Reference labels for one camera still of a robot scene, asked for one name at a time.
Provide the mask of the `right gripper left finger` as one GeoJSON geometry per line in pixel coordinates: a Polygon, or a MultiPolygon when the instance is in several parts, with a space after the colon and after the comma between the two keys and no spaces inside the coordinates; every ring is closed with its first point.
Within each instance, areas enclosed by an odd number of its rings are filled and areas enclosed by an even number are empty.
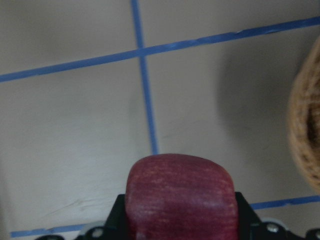
{"type": "Polygon", "coordinates": [[[125,215],[125,195],[119,194],[103,225],[90,223],[74,240],[128,240],[128,226],[125,215]]]}

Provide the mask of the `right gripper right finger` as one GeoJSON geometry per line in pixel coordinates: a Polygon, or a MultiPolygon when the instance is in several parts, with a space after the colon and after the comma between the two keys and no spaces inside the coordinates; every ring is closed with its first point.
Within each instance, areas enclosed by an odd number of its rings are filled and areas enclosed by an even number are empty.
{"type": "Polygon", "coordinates": [[[274,220],[261,220],[241,192],[235,192],[238,207],[239,240],[318,240],[320,229],[308,230],[304,236],[292,231],[274,220]]]}

